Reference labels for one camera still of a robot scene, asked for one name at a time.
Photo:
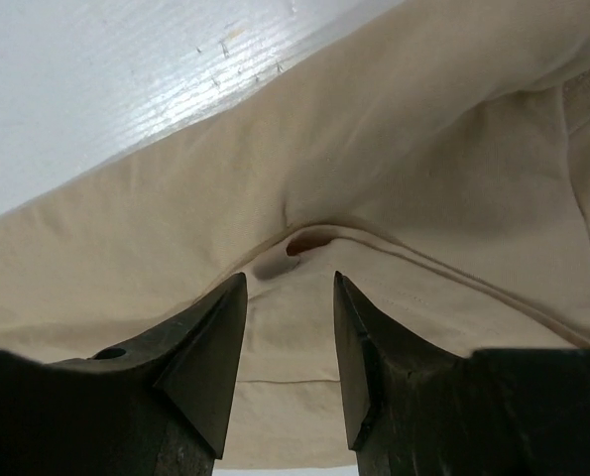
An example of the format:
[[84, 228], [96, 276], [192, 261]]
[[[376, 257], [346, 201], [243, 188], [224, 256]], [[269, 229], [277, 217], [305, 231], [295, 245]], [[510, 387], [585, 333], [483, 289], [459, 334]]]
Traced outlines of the beige t shirt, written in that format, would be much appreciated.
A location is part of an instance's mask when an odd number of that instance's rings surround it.
[[87, 357], [247, 276], [223, 466], [352, 464], [333, 277], [458, 355], [590, 347], [590, 1], [406, 1], [0, 218], [0, 348]]

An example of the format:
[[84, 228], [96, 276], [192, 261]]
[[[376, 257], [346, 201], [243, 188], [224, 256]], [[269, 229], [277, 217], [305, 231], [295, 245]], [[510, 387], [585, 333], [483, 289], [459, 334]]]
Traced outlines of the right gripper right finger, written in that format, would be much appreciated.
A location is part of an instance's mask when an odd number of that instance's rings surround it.
[[455, 356], [336, 275], [349, 448], [362, 475], [590, 475], [590, 350]]

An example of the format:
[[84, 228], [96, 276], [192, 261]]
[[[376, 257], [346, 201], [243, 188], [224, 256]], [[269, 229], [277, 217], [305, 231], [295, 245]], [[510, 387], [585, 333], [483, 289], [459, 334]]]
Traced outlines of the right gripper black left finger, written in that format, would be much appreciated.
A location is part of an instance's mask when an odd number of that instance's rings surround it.
[[223, 455], [247, 310], [235, 274], [87, 359], [0, 349], [0, 475], [209, 475]]

